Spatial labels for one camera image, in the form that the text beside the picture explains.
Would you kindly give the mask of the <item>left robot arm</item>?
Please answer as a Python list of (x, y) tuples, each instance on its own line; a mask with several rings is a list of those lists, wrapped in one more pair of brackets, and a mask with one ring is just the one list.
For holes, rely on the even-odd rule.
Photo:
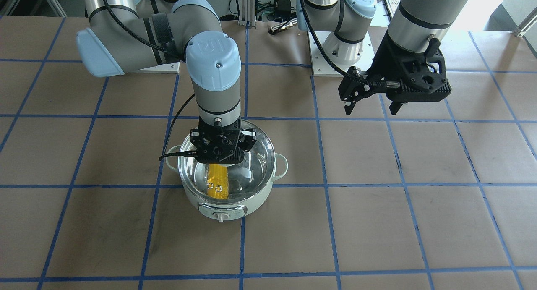
[(451, 94), (441, 41), (468, 0), (400, 0), (362, 72), (355, 66), (377, 0), (297, 0), (297, 24), (318, 54), (343, 76), (338, 95), (347, 115), (362, 99), (384, 94), (392, 115), (409, 102), (441, 102)]

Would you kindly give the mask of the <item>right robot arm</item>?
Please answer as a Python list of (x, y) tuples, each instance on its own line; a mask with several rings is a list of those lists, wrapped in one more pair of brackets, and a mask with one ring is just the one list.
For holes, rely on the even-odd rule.
[(90, 26), (76, 35), (79, 55), (96, 77), (184, 62), (199, 109), (193, 151), (163, 151), (222, 165), (243, 161), (256, 142), (240, 119), (241, 60), (234, 39), (206, 0), (178, 0), (170, 13), (138, 16), (134, 0), (85, 0)]

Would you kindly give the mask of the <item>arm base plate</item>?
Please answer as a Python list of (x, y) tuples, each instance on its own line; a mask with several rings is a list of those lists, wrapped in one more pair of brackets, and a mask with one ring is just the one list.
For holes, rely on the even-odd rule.
[(161, 64), (150, 68), (143, 68), (131, 73), (156, 73), (156, 74), (178, 74), (181, 62)]
[[(364, 39), (357, 44), (342, 42), (332, 32), (328, 31), (317, 31), (315, 34), (328, 58), (340, 69), (347, 71), (351, 66), (354, 66), (361, 74), (364, 74), (372, 65), (375, 53), (369, 32), (366, 32)], [(310, 33), (308, 38), (313, 76), (342, 76), (321, 55)]]

